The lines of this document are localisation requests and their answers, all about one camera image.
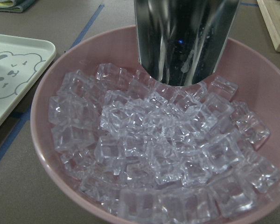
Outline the metal ice scoop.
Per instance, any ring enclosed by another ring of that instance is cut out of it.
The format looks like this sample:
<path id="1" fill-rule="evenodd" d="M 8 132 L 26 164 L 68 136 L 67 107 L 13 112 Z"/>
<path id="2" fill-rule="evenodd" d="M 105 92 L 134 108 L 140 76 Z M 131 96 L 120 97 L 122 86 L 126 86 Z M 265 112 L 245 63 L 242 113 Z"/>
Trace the metal ice scoop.
<path id="1" fill-rule="evenodd" d="M 139 62 L 160 83 L 190 86 L 212 75 L 238 0 L 136 0 Z"/>

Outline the clear ice cubes pile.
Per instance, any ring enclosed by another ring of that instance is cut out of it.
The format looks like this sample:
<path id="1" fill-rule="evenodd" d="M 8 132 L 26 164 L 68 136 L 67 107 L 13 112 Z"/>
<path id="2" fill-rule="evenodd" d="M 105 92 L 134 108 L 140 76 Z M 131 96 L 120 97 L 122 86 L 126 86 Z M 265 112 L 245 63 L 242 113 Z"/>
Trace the clear ice cubes pile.
<path id="1" fill-rule="evenodd" d="M 140 224 L 204 224 L 256 207 L 280 171 L 270 131 L 223 77 L 189 89 L 111 63 L 67 73 L 49 99 L 54 148 L 78 190 Z"/>

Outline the pink bowl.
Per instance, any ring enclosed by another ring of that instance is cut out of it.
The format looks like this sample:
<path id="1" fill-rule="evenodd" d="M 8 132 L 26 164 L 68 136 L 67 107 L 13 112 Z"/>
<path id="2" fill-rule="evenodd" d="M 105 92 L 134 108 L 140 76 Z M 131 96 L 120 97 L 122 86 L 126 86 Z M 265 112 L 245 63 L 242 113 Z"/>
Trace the pink bowl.
<path id="1" fill-rule="evenodd" d="M 280 205 L 280 71 L 235 40 L 187 87 L 144 71 L 133 26 L 83 41 L 42 79 L 31 132 L 57 186 L 113 224 L 250 224 Z"/>

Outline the cream bear tray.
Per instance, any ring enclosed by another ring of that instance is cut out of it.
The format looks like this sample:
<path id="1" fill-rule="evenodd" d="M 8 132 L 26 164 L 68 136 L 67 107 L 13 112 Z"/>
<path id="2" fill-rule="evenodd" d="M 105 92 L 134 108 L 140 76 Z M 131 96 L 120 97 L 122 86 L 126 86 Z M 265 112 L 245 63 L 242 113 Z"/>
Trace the cream bear tray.
<path id="1" fill-rule="evenodd" d="M 49 41 L 0 34 L 0 126 L 55 57 Z"/>

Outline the grey folded cloth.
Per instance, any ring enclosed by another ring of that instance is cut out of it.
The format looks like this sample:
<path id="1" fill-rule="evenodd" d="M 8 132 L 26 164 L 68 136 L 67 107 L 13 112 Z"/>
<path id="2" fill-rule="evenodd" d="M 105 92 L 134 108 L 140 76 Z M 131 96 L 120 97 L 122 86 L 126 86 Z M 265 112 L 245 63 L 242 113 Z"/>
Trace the grey folded cloth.
<path id="1" fill-rule="evenodd" d="M 0 0 L 0 12 L 23 13 L 35 0 Z"/>

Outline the wooden cutting board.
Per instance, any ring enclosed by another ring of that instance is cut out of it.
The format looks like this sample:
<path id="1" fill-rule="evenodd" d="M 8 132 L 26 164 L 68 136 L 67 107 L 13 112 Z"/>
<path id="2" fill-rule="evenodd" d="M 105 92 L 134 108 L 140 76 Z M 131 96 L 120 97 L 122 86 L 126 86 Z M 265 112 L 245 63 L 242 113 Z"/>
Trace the wooden cutting board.
<path id="1" fill-rule="evenodd" d="M 258 6 L 277 52 L 280 52 L 280 0 L 258 0 Z"/>

